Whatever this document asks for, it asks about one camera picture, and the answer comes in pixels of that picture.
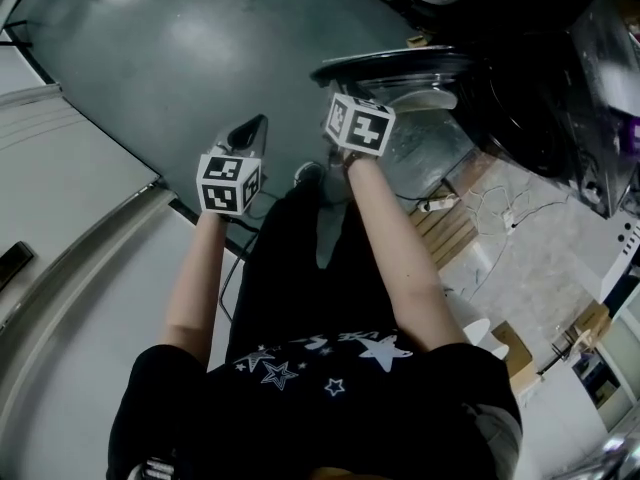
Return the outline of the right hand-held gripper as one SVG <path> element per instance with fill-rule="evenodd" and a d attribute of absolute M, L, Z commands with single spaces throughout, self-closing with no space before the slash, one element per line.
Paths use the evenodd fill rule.
<path fill-rule="evenodd" d="M 384 154 L 395 121 L 395 111 L 388 106 L 335 93 L 325 133 L 341 148 L 380 157 Z"/>

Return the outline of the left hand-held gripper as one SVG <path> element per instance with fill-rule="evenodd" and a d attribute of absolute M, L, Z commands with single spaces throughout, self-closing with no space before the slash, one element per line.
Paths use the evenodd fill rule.
<path fill-rule="evenodd" d="M 263 182 L 268 118 L 258 114 L 237 128 L 221 133 L 202 154 L 196 175 L 201 210 L 242 216 Z"/>

